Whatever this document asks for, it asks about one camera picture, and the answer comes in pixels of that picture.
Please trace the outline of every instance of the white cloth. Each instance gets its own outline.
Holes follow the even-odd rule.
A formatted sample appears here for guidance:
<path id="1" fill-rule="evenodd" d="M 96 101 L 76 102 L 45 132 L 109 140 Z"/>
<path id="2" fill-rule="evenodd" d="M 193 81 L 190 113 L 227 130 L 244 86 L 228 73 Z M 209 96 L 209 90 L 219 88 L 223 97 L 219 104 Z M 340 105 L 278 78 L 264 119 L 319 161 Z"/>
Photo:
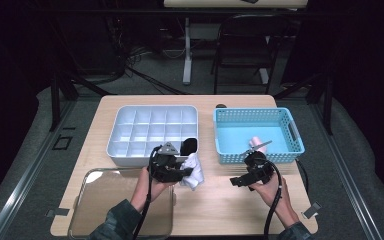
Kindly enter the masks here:
<path id="1" fill-rule="evenodd" d="M 182 163 L 180 169 L 193 168 L 190 176 L 183 177 L 180 181 L 181 186 L 188 186 L 195 191 L 196 187 L 204 182 L 204 173 L 202 172 L 201 162 L 197 153 L 191 153 L 188 158 Z"/>

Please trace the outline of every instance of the sleeve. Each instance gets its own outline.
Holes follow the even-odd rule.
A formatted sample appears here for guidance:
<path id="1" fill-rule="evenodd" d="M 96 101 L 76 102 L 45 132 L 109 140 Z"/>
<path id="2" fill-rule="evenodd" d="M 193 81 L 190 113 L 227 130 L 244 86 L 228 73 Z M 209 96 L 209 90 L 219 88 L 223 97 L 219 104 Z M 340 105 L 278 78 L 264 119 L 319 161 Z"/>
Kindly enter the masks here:
<path id="1" fill-rule="evenodd" d="M 108 211 L 105 222 L 99 225 L 87 239 L 132 239 L 133 230 L 141 217 L 142 215 L 125 199 Z"/>
<path id="2" fill-rule="evenodd" d="M 277 238 L 278 240 L 314 240 L 315 238 L 308 229 L 302 224 L 297 222 L 281 232 Z"/>

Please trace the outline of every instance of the white divided box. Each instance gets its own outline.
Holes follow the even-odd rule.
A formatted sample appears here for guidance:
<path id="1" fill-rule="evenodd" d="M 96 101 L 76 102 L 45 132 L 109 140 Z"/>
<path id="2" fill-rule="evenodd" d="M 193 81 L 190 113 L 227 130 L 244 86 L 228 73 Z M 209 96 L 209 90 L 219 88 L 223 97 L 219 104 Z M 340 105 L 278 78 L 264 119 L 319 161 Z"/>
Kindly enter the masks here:
<path id="1" fill-rule="evenodd" d="M 170 142 L 180 153 L 182 142 L 188 138 L 198 140 L 198 112 L 194 106 L 128 105 L 117 113 L 107 154 L 117 166 L 142 167 L 149 164 L 155 147 Z"/>

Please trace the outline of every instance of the tape piece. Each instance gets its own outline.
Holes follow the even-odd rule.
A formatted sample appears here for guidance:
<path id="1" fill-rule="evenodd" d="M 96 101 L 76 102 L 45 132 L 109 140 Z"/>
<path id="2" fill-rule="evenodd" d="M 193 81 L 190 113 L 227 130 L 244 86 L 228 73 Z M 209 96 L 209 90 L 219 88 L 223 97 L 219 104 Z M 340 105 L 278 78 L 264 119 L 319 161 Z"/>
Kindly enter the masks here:
<path id="1" fill-rule="evenodd" d="M 316 216 L 318 213 L 317 211 L 322 208 L 322 206 L 318 203 L 315 202 L 307 211 L 303 212 L 302 215 L 304 216 L 305 219 L 310 219 L 313 216 Z"/>
<path id="2" fill-rule="evenodd" d="M 45 216 L 46 217 L 55 217 L 55 216 L 67 216 L 68 212 L 70 212 L 70 209 L 67 208 L 57 208 L 57 209 L 49 209 Z"/>

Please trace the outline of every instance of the blue basket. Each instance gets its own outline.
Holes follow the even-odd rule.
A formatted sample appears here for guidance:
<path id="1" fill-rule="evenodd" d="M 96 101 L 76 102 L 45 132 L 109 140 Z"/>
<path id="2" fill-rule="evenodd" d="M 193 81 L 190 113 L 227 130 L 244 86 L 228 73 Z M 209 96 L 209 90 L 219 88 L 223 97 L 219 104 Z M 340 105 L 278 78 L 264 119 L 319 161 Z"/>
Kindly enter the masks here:
<path id="1" fill-rule="evenodd" d="M 243 163 L 249 141 L 268 144 L 266 156 L 274 163 L 290 163 L 304 153 L 304 145 L 286 108 L 217 108 L 213 114 L 215 141 L 221 164 Z"/>

